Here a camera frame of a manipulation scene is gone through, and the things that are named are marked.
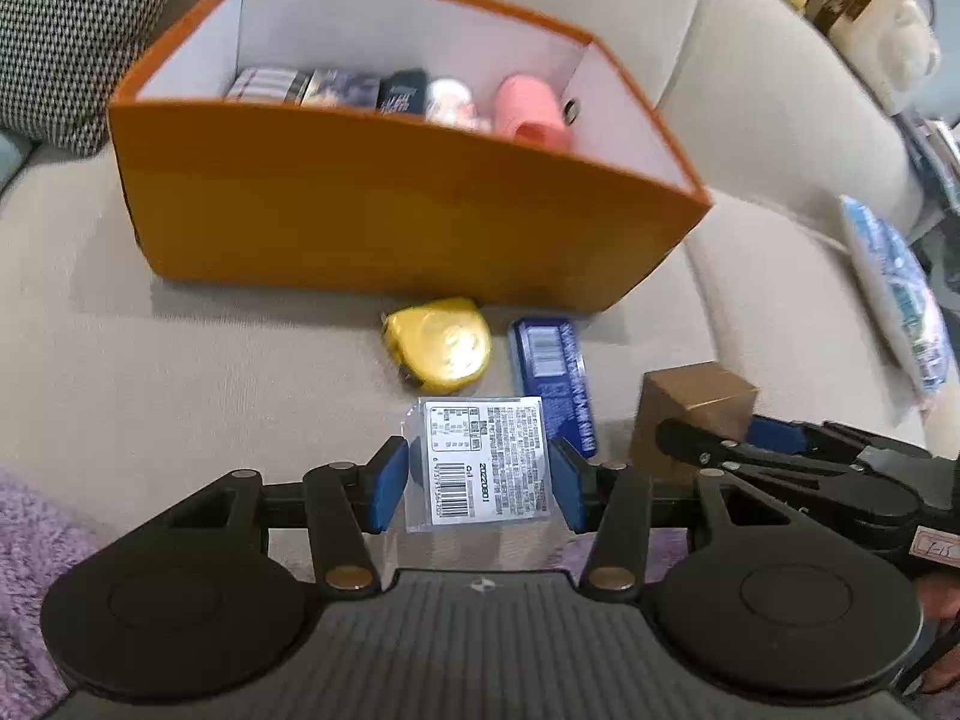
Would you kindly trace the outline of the right hand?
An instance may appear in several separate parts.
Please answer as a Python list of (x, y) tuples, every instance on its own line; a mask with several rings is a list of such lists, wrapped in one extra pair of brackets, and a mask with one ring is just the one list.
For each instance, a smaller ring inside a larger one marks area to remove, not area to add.
[[(957, 621), (960, 583), (957, 575), (929, 574), (916, 580), (918, 598), (926, 616), (935, 621)], [(953, 647), (924, 673), (923, 691), (950, 688), (960, 673), (960, 652)]]

